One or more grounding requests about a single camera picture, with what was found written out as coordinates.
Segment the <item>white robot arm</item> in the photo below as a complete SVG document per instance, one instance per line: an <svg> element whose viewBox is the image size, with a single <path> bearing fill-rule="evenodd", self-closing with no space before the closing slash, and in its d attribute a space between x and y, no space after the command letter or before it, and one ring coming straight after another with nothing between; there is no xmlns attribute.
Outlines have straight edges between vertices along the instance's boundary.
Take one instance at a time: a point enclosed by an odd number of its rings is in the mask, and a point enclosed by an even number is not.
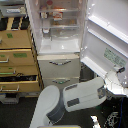
<svg viewBox="0 0 128 128"><path fill-rule="evenodd" d="M55 85L46 87L38 97L29 128L53 125L66 111L98 106L108 95L128 97L128 68L115 67L105 78L96 77L63 89Z"/></svg>

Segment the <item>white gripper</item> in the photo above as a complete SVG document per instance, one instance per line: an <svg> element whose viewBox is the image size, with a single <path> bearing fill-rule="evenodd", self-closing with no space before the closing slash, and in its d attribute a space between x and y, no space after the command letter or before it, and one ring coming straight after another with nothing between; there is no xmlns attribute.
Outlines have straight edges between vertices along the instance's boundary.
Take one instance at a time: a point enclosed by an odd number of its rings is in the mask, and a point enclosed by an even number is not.
<svg viewBox="0 0 128 128"><path fill-rule="evenodd" d="M124 71L125 71L125 67L122 67L119 70L117 70L117 73L122 73ZM121 85L117 73L113 70L110 70L106 74L104 78L106 88L114 95L122 95L128 97L128 89L124 88Z"/></svg>

